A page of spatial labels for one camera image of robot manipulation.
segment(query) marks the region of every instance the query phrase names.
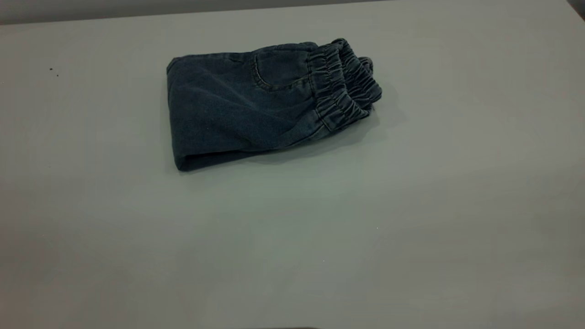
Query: pocket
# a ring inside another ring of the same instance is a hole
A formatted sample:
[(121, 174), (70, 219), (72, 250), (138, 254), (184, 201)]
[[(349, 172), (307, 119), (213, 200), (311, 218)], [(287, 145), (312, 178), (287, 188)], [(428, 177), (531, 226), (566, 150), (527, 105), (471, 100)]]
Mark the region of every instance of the pocket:
[(270, 90), (290, 88), (309, 76), (308, 52), (273, 50), (261, 52), (252, 60), (254, 79)]

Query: gray table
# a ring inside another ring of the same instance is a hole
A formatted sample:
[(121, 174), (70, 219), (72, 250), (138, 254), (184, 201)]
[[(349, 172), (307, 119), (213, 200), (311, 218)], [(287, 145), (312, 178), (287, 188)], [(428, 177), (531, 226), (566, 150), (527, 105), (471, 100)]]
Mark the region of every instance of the gray table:
[[(373, 116), (176, 171), (171, 58), (337, 37)], [(583, 328), (584, 58), (563, 0), (0, 26), (0, 327)]]

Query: denim fabric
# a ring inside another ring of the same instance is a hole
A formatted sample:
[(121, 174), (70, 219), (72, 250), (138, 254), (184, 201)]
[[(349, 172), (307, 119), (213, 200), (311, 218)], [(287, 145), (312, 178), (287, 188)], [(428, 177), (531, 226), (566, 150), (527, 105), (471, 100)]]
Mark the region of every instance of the denim fabric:
[(175, 58), (167, 67), (175, 164), (189, 171), (331, 135), (380, 99), (372, 69), (343, 39)]

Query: pocket stitching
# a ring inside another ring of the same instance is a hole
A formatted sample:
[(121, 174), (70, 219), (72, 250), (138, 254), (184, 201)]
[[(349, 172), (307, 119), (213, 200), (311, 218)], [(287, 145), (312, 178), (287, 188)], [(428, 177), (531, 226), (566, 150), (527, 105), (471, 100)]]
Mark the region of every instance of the pocket stitching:
[(270, 83), (266, 82), (264, 79), (262, 79), (262, 76), (260, 75), (260, 70), (258, 68), (258, 55), (254, 55), (251, 62), (252, 62), (252, 74), (254, 76), (254, 81), (256, 82), (256, 84), (259, 87), (264, 88), (264, 89), (268, 89), (269, 91), (292, 88), (295, 85), (307, 80), (309, 77), (309, 74), (307, 73), (307, 75), (305, 75), (301, 78), (298, 78), (289, 84), (270, 84)]

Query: elastic waistband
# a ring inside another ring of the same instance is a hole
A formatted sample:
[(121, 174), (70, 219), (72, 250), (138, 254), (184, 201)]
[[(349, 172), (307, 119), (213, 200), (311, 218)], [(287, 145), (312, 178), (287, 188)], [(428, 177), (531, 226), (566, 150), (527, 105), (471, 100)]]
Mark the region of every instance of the elastic waistband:
[(360, 61), (345, 39), (337, 39), (309, 54), (311, 88), (316, 110), (330, 131), (370, 115), (382, 89), (371, 76), (371, 60)]

